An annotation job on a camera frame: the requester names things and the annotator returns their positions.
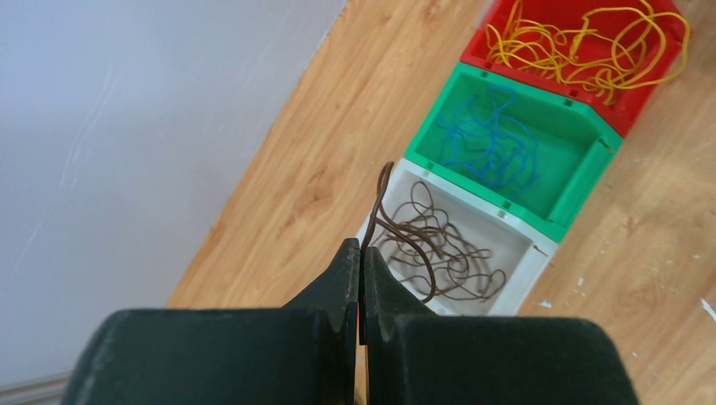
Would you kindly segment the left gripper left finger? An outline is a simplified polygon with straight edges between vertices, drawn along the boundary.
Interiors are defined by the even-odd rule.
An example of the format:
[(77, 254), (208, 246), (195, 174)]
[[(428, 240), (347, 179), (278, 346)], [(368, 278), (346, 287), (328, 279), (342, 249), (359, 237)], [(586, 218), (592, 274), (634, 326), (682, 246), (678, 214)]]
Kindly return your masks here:
[(320, 404), (355, 402), (360, 244), (343, 240), (328, 267), (282, 307), (314, 315), (312, 359)]

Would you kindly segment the green plastic bin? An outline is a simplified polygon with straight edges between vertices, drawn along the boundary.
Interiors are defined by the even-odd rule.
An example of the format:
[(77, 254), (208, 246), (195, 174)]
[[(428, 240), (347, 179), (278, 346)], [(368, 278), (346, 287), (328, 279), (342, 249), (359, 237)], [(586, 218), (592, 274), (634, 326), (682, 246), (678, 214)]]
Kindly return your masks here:
[(561, 242), (621, 144), (589, 106), (460, 63), (404, 156)]

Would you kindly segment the white plastic bin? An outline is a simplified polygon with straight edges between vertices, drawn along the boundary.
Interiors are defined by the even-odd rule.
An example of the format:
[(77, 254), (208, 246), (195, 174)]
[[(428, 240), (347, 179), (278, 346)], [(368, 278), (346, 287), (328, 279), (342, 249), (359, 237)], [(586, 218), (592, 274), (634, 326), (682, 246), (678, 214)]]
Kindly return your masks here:
[(549, 237), (486, 200), (402, 159), (382, 200), (385, 220), (430, 233), (418, 245), (431, 260), (441, 316), (514, 316), (554, 256)]

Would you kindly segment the red plastic bin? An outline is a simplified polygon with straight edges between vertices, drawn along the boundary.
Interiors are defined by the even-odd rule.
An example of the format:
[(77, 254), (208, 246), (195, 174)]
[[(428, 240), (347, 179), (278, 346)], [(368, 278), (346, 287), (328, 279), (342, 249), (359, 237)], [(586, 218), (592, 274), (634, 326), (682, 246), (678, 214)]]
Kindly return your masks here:
[(588, 105), (625, 137), (691, 35), (672, 1), (495, 1), (460, 61)]

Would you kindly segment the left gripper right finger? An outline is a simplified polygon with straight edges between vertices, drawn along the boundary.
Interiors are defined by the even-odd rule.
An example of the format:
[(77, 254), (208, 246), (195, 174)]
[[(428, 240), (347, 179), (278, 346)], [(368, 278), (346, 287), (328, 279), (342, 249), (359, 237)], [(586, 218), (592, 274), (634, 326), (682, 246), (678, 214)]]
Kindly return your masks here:
[(438, 404), (439, 317), (388, 269), (379, 250), (362, 259), (362, 342), (370, 404)]

